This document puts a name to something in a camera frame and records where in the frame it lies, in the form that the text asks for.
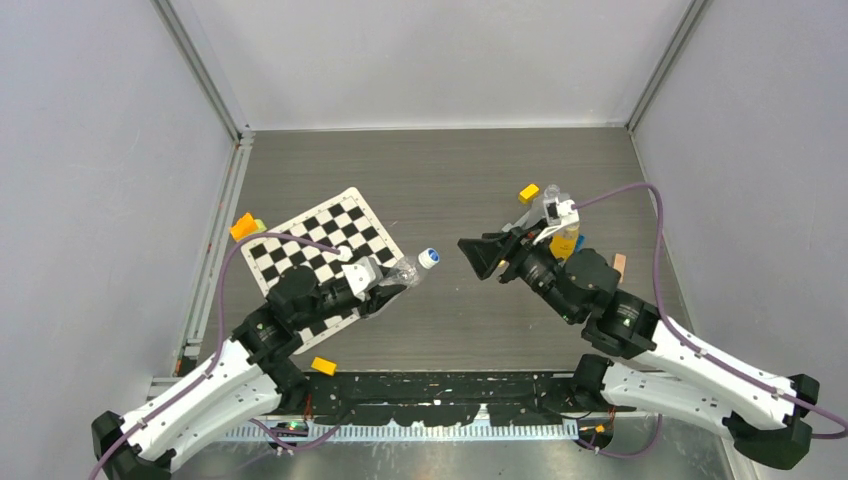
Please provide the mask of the clear bottle blue cap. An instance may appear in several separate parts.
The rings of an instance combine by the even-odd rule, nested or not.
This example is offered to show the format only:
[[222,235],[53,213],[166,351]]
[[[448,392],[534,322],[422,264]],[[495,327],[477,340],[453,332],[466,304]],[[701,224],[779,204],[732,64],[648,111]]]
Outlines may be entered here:
[[418,260],[417,255],[407,255],[400,258],[384,275],[383,279],[378,283],[381,286],[388,285],[406,285],[408,288],[418,286],[427,276],[430,270],[423,269]]

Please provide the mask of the yellow juice bottle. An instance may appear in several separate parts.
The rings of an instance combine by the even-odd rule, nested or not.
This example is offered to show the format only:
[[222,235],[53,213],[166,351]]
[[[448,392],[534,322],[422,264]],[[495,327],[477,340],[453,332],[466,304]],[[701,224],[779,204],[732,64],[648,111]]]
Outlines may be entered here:
[[580,240],[580,224],[568,225],[555,233],[550,240],[549,249],[558,260],[567,260],[576,250]]

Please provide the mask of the clear plastic bottle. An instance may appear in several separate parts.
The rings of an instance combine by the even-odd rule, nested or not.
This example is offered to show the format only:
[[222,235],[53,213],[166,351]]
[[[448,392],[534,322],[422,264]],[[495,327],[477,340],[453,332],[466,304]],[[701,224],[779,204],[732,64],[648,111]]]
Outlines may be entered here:
[[556,184],[548,185],[533,202],[524,227],[532,227],[543,222],[545,226],[558,226],[560,221],[560,188]]

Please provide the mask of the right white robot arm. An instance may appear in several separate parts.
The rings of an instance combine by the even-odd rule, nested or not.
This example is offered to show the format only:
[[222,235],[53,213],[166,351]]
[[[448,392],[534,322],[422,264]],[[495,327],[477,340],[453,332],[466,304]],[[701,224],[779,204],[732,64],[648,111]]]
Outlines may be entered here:
[[520,279],[566,323],[581,326],[595,353],[581,357],[571,397],[584,410],[631,407],[708,430],[762,465],[790,470],[808,453],[804,418],[819,383],[754,368],[663,320],[657,306],[619,286],[621,274],[595,250],[557,259],[521,229],[461,239],[481,280]]

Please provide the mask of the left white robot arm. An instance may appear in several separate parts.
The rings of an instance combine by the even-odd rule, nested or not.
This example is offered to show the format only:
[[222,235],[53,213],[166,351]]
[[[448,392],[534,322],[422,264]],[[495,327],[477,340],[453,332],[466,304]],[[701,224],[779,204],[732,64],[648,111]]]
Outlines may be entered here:
[[291,357],[304,344],[302,330],[347,313],[368,318],[415,283],[365,258],[326,282],[305,266],[287,270],[265,303],[190,374],[130,412],[106,411],[93,421],[90,476],[168,479],[226,431],[276,409],[298,412],[307,380]]

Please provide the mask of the black white chessboard mat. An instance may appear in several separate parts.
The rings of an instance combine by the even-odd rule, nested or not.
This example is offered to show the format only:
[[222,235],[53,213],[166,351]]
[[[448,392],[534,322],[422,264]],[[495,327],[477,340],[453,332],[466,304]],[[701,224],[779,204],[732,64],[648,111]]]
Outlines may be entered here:
[[318,287],[344,278],[338,247],[374,258],[385,275],[402,254],[359,191],[349,188],[306,213],[241,243],[264,303],[232,331],[252,364],[269,367],[300,354],[358,318],[318,316]]

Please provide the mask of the yellow block near base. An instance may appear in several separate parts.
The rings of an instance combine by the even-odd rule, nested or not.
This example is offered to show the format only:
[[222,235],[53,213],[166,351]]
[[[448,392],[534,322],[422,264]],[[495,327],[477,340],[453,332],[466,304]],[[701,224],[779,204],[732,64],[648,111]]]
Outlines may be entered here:
[[321,374],[334,376],[337,372],[338,365],[333,361],[316,356],[311,362],[310,367]]

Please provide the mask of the tan wooden block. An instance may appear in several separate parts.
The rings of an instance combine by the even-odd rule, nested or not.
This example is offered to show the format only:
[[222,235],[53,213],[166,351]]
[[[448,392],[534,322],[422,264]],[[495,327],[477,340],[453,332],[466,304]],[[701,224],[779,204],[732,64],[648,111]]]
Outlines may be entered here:
[[622,253],[616,253],[613,256],[613,268],[624,276],[626,270],[627,257]]

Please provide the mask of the orange green block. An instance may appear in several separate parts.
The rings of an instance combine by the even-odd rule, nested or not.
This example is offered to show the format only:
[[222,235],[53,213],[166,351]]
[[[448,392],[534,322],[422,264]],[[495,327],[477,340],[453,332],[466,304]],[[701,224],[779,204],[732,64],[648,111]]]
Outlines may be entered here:
[[246,212],[242,215],[229,229],[230,236],[234,242],[239,242],[242,239],[257,233],[262,233],[267,230],[265,223],[252,213]]

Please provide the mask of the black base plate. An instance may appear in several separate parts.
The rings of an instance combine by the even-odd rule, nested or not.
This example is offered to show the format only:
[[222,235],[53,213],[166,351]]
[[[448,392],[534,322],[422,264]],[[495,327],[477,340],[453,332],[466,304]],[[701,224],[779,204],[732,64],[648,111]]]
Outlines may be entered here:
[[328,426],[553,425],[615,412],[599,385],[578,371],[307,372],[272,411]]

